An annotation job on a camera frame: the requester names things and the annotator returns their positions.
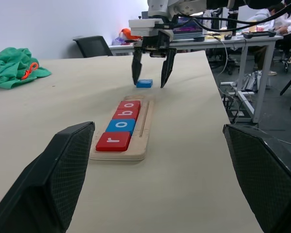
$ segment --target floor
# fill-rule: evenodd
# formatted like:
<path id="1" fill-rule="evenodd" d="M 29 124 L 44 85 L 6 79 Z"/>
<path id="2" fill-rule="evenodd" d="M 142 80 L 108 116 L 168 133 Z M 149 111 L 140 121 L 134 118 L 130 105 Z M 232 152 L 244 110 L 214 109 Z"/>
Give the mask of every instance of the floor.
<path id="1" fill-rule="evenodd" d="M 253 57 L 248 57 L 248 62 L 246 64 L 246 73 L 251 73 L 253 71 L 254 61 Z M 213 75 L 216 77 L 223 67 L 213 70 Z M 250 124 L 252 126 L 257 126 L 261 130 L 269 133 L 278 139 L 288 141 L 291 143 L 291 86 L 286 91 L 283 96 L 279 93 L 282 88 L 291 79 L 291 66 L 289 72 L 286 74 L 282 63 L 275 63 L 272 71 L 276 71 L 278 75 L 271 76 L 271 86 L 266 90 L 264 96 L 264 103 L 262 108 L 262 114 L 260 117 L 259 124 Z M 227 73 L 221 74 L 217 82 L 230 82 L 236 80 L 238 77 L 238 70 L 234 70 L 233 75 L 228 75 Z M 237 123 L 238 125 L 247 125 L 249 123 Z"/>

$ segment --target blue letter block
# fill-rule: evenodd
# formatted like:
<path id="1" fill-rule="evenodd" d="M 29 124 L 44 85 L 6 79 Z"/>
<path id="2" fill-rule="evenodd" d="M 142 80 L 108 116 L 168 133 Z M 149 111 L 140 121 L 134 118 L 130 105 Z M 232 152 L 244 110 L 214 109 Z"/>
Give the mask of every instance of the blue letter block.
<path id="1" fill-rule="evenodd" d="M 132 135 L 135 123 L 134 119 L 111 120 L 106 132 L 130 132 L 130 135 Z"/>
<path id="2" fill-rule="evenodd" d="M 136 87 L 137 88 L 151 88 L 152 84 L 153 84 L 152 79 L 141 79 L 137 82 Z"/>

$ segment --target laptop screen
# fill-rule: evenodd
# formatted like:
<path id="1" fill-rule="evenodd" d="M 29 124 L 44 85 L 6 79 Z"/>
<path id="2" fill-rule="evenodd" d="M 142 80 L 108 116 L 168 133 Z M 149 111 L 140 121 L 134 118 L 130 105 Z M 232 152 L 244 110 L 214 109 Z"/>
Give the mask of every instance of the laptop screen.
<path id="1" fill-rule="evenodd" d="M 185 17 L 180 17 L 178 19 L 178 23 L 184 23 L 185 21 L 189 20 Z M 183 34 L 183 33 L 202 33 L 203 29 L 199 27 L 194 21 L 188 23 L 187 25 L 181 27 L 181 28 L 175 28 L 174 34 Z"/>

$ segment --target letter o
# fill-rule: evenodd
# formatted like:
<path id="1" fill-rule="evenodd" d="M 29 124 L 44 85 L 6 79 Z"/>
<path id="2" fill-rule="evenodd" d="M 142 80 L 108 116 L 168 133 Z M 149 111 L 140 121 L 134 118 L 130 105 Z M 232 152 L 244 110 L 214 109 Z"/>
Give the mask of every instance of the letter o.
<path id="1" fill-rule="evenodd" d="M 124 128 L 124 127 L 126 127 L 128 124 L 126 123 L 126 122 L 118 122 L 118 123 L 116 123 L 116 127 L 117 128 Z"/>

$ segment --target tabletop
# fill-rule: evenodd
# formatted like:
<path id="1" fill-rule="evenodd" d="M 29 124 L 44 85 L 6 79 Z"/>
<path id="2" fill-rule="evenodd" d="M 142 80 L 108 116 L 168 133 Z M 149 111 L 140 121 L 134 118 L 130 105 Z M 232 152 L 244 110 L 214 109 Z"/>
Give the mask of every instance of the tabletop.
<path id="1" fill-rule="evenodd" d="M 270 41 L 277 41 L 282 39 L 282 36 L 276 35 L 274 37 L 268 37 L 268 36 L 264 36 L 264 37 L 253 37 L 251 39 L 245 39 L 242 35 L 238 35 L 238 36 L 234 36 L 232 37 L 231 40 L 222 40 L 225 44 L 235 44 L 235 43 L 267 43 Z M 173 40 L 170 44 L 171 48 L 177 48 L 177 47 L 181 47 L 181 46 L 191 46 L 191 45 L 205 45 L 205 43 L 207 44 L 218 44 L 220 43 L 219 41 L 217 41 L 216 39 L 205 39 L 205 41 L 203 42 L 196 42 L 194 41 L 194 39 L 178 39 L 178 40 Z M 132 49 L 133 48 L 133 44 L 129 44 L 129 45 L 112 45 L 109 46 L 109 48 L 111 50 L 117 50 L 117 49 Z"/>
<path id="2" fill-rule="evenodd" d="M 203 51 L 178 54 L 160 89 L 163 59 L 143 57 L 137 89 L 132 56 L 41 61 L 53 74 L 0 89 L 0 200 L 53 135 L 94 121 L 127 95 L 155 96 L 146 158 L 89 161 L 68 233 L 259 233 L 222 133 L 228 117 Z"/>

